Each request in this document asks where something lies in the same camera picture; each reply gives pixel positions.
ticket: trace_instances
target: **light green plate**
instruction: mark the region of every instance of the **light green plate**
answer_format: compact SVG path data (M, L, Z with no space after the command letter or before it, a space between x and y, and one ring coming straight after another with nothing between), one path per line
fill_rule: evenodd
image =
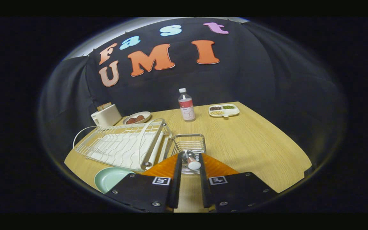
M95 185L105 194L129 173L134 172L117 167L102 169L95 176Z

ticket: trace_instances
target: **letter m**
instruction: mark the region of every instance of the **letter m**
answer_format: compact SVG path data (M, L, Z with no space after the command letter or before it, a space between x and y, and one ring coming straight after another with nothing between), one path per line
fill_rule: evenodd
M142 70L140 66L144 67L148 72L150 72L152 70L154 61L156 61L156 66L154 67L155 70L165 70L174 67L175 64L171 62L168 55L169 47L170 44L161 44L155 46L149 56L145 55L142 51L136 51L129 54L127 57L131 59L133 66L133 72L131 73L131 76L136 77L144 73L144 70Z

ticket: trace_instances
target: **plate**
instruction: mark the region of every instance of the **plate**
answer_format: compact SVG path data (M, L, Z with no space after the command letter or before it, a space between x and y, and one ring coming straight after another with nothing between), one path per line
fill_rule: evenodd
M118 167L102 169L95 176L95 185L103 194L105 194L129 173L134 172Z
M151 113L150 112L138 112L138 113L135 113L133 115L130 115L128 117L126 117L124 120L123 120L123 124L127 124L126 122L130 119L130 118L137 118L139 115L143 115L144 119L139 121L139 122L135 122L135 123L132 123L132 124L140 124L140 123L144 123L146 121L148 121L151 117Z
M224 109L223 106L233 106L234 109ZM221 107L221 109L211 111L210 110L211 107ZM239 109L234 104L213 105L213 106L208 107L208 113L212 117L225 117L225 118L227 118L229 116L235 116L235 115L239 114Z

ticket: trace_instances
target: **meatball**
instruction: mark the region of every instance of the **meatball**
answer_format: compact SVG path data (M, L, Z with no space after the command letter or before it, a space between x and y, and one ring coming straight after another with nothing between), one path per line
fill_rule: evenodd
M137 121L136 121L136 119L135 118L130 118L127 122L126 122L126 124L132 124L132 123L136 123Z
M136 122L139 122L141 120L144 119L144 116L143 115L139 115L137 118L136 118Z

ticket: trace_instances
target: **plastic bottle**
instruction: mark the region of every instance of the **plastic bottle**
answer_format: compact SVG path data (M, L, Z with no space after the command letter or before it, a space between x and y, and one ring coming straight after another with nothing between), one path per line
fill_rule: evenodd
M187 90L185 88L181 88L178 91L181 93L180 97L178 98L178 103L180 104L183 119L186 122L192 122L196 119L193 99L187 94Z

